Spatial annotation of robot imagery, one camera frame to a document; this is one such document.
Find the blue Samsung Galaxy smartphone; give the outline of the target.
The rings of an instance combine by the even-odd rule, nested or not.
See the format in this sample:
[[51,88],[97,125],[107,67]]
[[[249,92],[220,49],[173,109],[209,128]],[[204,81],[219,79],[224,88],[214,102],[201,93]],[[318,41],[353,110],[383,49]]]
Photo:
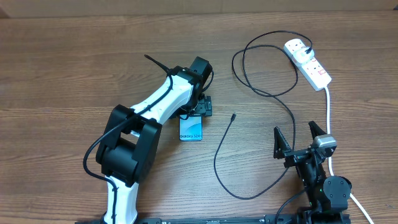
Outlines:
[[194,116],[179,119],[179,139],[181,141],[201,141],[203,139],[202,133],[202,117]]

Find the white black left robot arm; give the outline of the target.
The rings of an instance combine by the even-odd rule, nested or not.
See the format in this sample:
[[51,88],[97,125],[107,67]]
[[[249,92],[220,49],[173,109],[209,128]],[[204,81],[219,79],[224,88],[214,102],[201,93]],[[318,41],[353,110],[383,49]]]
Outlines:
[[99,179],[108,185],[108,208],[100,223],[135,223],[139,184],[155,160],[163,124],[173,118],[212,115],[204,94],[213,78],[209,61],[196,57],[189,67],[166,67],[164,83],[144,101],[111,112],[104,133],[93,143],[101,166]]

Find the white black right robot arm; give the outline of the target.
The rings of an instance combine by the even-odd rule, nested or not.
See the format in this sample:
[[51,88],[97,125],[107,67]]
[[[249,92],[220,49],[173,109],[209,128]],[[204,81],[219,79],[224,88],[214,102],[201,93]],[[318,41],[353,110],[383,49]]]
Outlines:
[[[306,149],[291,149],[278,127],[274,128],[274,158],[284,159],[284,167],[295,167],[303,183],[303,190],[289,198],[279,208],[274,223],[350,223],[348,199],[352,183],[345,177],[326,176],[322,164],[330,158],[337,143],[314,121],[308,123],[313,142]],[[284,207],[302,194],[308,197],[309,206],[300,207],[295,214],[281,215]]]

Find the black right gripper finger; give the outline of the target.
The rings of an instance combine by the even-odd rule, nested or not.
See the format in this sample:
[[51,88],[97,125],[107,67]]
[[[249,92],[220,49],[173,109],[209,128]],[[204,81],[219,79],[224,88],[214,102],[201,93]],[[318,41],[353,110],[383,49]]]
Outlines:
[[324,130],[322,130],[314,121],[310,121],[308,125],[313,139],[312,146],[322,146],[324,144],[323,138],[325,137],[326,132],[324,132]]
[[292,148],[289,146],[284,135],[281,133],[278,127],[274,128],[274,159],[282,159],[288,153],[292,152]]

